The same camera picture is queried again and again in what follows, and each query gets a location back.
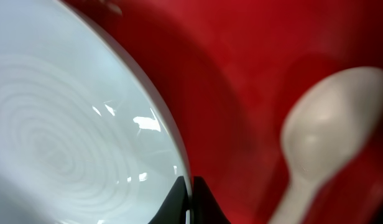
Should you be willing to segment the white plastic spoon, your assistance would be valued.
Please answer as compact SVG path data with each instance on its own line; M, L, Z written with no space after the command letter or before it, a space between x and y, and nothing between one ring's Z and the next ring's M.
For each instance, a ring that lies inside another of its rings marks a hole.
M382 115L377 67L336 72L305 92L282 126L290 180L270 223L302 223L318 191L360 153Z

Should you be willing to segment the light blue plate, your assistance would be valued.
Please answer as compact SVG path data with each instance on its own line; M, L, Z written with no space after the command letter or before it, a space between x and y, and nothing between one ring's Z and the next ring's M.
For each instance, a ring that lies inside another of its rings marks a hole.
M137 62L62 1L0 1L0 224L149 223L185 147Z

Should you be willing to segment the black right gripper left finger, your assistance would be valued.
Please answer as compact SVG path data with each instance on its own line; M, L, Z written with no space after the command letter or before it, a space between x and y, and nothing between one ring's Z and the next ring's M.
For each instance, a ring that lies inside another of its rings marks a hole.
M179 176L149 224L186 224L188 209L185 179Z

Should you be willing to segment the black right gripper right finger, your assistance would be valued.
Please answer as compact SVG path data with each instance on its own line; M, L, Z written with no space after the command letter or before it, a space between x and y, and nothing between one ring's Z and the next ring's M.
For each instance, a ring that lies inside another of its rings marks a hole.
M192 196L194 224L230 224L204 178L193 178Z

